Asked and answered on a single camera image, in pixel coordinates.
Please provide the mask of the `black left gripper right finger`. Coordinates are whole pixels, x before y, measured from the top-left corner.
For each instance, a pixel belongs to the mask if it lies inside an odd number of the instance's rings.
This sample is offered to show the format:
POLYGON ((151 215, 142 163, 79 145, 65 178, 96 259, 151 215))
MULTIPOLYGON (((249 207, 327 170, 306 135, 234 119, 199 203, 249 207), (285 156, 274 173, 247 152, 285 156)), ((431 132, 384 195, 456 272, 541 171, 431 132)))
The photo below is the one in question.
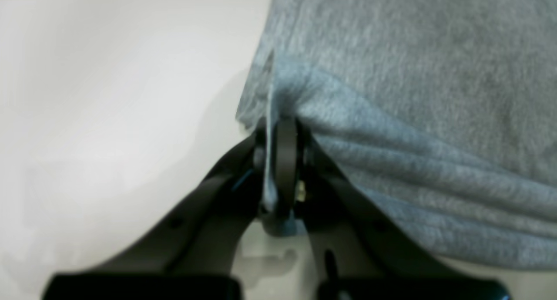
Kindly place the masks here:
POLYGON ((274 129, 274 182, 278 212, 304 221, 321 281, 465 278, 408 238, 294 119, 274 129))

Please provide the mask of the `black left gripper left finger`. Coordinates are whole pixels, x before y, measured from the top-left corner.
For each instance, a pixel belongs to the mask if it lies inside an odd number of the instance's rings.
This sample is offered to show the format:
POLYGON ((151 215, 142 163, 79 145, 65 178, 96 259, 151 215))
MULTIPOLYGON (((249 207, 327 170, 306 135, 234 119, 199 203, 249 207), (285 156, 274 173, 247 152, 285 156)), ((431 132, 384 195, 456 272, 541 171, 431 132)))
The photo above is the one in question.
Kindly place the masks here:
POLYGON ((96 276, 227 275, 263 194, 266 128, 230 149, 189 195, 96 276))

